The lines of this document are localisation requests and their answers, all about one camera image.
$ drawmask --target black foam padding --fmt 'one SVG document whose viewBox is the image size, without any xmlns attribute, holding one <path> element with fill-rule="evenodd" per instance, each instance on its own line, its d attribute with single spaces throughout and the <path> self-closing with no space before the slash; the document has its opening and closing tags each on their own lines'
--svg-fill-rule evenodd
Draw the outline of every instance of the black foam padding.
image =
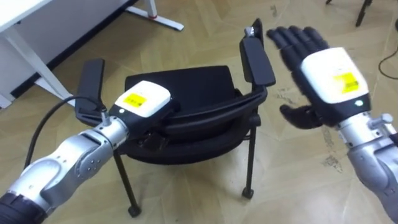
<svg viewBox="0 0 398 224">
<path fill-rule="evenodd" d="M 97 58 L 85 62 L 81 72 L 77 95 L 101 101 L 105 61 Z M 86 99 L 75 102 L 76 118 L 84 124 L 96 126 L 101 122 L 100 109 Z"/>
<path fill-rule="evenodd" d="M 6 193 L 0 198 L 1 224 L 41 224 L 46 218 L 44 210 L 21 195 Z"/>
<path fill-rule="evenodd" d="M 257 86 L 271 86 L 276 83 L 274 71 L 261 41 L 244 38 L 239 44 L 244 78 Z"/>
</svg>

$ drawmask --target black chair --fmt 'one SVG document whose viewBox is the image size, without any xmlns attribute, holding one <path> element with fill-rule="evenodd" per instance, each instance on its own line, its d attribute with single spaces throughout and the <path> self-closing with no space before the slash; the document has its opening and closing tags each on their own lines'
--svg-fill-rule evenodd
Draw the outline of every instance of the black chair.
<svg viewBox="0 0 398 224">
<path fill-rule="evenodd" d="M 327 0 L 326 1 L 326 5 L 329 4 L 331 2 L 331 0 Z M 365 10 L 368 6 L 370 6 L 372 4 L 373 0 L 364 0 L 362 8 L 359 12 L 358 18 L 356 20 L 355 26 L 359 27 L 362 23 L 363 17 L 365 16 Z"/>
<path fill-rule="evenodd" d="M 125 90 L 147 80 L 167 88 L 172 98 L 180 103 L 178 113 L 166 117 L 147 135 L 126 142 L 114 152 L 131 203 L 129 213 L 132 217 L 138 216 L 141 210 L 120 158 L 122 154 L 151 164 L 191 164 L 218 157 L 236 148 L 243 140 L 249 140 L 248 175 L 242 195 L 252 198 L 256 128 L 261 125 L 257 108 L 266 100 L 266 87 L 275 84 L 264 51 L 260 20 L 252 27 L 239 45 L 244 77 L 252 85 L 252 92 L 246 95 L 235 89 L 227 66 L 186 68 L 126 78 Z M 103 67 L 101 59 L 86 63 L 79 95 L 100 98 Z M 77 100 L 75 109 L 77 118 L 85 124 L 96 126 L 101 121 L 95 106 L 85 100 Z"/>
</svg>

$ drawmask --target black cable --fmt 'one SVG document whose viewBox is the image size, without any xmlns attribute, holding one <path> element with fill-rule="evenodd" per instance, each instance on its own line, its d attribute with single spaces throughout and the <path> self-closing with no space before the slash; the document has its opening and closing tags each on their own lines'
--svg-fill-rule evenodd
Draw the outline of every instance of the black cable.
<svg viewBox="0 0 398 224">
<path fill-rule="evenodd" d="M 49 110 L 49 112 L 47 112 L 47 114 L 43 117 L 43 119 L 41 120 L 41 122 L 39 123 L 39 125 L 37 126 L 33 136 L 32 136 L 32 140 L 30 141 L 30 145 L 29 145 L 29 150 L 27 151 L 27 155 L 26 155 L 26 160 L 25 160 L 25 166 L 24 169 L 29 166 L 31 160 L 32 160 L 32 156 L 33 156 L 33 152 L 34 152 L 34 148 L 37 142 L 37 138 L 39 137 L 40 132 L 42 131 L 44 125 L 46 124 L 46 122 L 50 119 L 50 117 L 61 107 L 63 106 L 65 103 L 68 103 L 71 100 L 75 100 L 75 99 L 86 99 L 92 103 L 94 103 L 95 105 L 97 105 L 98 108 L 100 108 L 101 110 L 106 109 L 104 104 L 102 104 L 102 102 L 100 102 L 100 100 L 95 100 L 93 98 L 90 98 L 88 96 L 69 96 L 68 98 L 65 98 L 64 100 L 62 100 L 61 102 L 57 103 L 53 108 L 51 108 L 51 110 Z"/>
<path fill-rule="evenodd" d="M 392 79 L 392 80 L 398 80 L 398 77 L 392 77 L 392 76 L 390 76 L 390 75 L 385 74 L 385 73 L 382 71 L 382 69 L 381 69 L 381 65 L 382 65 L 386 60 L 388 60 L 388 59 L 392 58 L 393 56 L 395 56 L 397 53 L 398 53 L 398 46 L 397 46 L 396 51 L 394 51 L 394 53 L 392 53 L 390 56 L 386 57 L 385 59 L 381 60 L 380 63 L 379 63 L 379 71 L 380 71 L 381 75 L 384 75 L 385 77 L 390 78 L 390 79 Z"/>
</svg>

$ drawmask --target robot finger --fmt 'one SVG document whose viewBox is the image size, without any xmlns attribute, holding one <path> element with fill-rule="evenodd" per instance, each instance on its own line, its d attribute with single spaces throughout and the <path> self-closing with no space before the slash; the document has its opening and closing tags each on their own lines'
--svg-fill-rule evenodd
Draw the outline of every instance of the robot finger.
<svg viewBox="0 0 398 224">
<path fill-rule="evenodd" d="M 275 43 L 278 49 L 284 49 L 285 47 L 288 47 L 287 41 L 276 30 L 268 30 L 267 36 Z"/>
<path fill-rule="evenodd" d="M 286 41 L 284 36 L 277 30 L 268 30 L 267 36 L 280 49 L 280 55 L 290 71 L 294 71 L 302 62 L 302 58 L 295 49 Z"/>
<path fill-rule="evenodd" d="M 310 52 L 310 54 L 318 52 L 320 49 L 318 46 L 312 41 L 312 39 L 300 28 L 297 26 L 290 26 L 289 31 L 293 33 L 298 40 L 303 43 L 305 48 Z"/>
<path fill-rule="evenodd" d="M 319 47 L 320 50 L 325 50 L 329 48 L 328 43 L 323 39 L 323 37 L 312 27 L 304 28 L 304 32 L 314 41 L 314 43 Z"/>
<path fill-rule="evenodd" d="M 301 106 L 292 108 L 289 105 L 282 105 L 279 108 L 283 117 L 293 126 L 299 129 L 313 129 L 322 126 L 312 106 Z"/>
<path fill-rule="evenodd" d="M 288 42 L 288 44 L 293 46 L 298 56 L 302 60 L 305 59 L 310 54 L 307 48 L 303 45 L 301 41 L 298 40 L 298 38 L 296 38 L 293 32 L 286 29 L 285 27 L 278 27 L 277 32 L 280 32 L 281 35 L 285 38 L 285 40 Z"/>
</svg>

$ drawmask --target black robotic fingers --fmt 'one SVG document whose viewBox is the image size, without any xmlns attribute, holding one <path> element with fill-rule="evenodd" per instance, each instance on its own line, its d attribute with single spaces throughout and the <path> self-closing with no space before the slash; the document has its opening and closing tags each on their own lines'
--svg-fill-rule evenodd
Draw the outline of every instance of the black robotic fingers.
<svg viewBox="0 0 398 224">
<path fill-rule="evenodd" d="M 308 55 L 329 48 L 327 42 L 312 27 L 304 30 L 296 26 L 288 29 L 278 27 L 268 30 L 267 36 L 280 49 L 280 54 L 291 71 L 296 70 Z"/>
<path fill-rule="evenodd" d="M 280 50 L 286 67 L 292 72 L 292 78 L 300 91 L 306 95 L 305 77 L 300 69 L 303 60 L 315 52 L 328 49 L 327 42 L 311 27 L 300 29 L 296 26 L 278 27 L 267 31 L 270 38 Z M 313 106 L 292 108 L 282 105 L 280 112 L 293 126 L 300 129 L 312 129 L 322 125 L 321 119 Z"/>
<path fill-rule="evenodd" d="M 312 41 L 319 47 L 319 50 L 325 50 L 329 48 L 328 42 L 312 27 L 304 28 L 304 32 L 311 38 Z"/>
</svg>

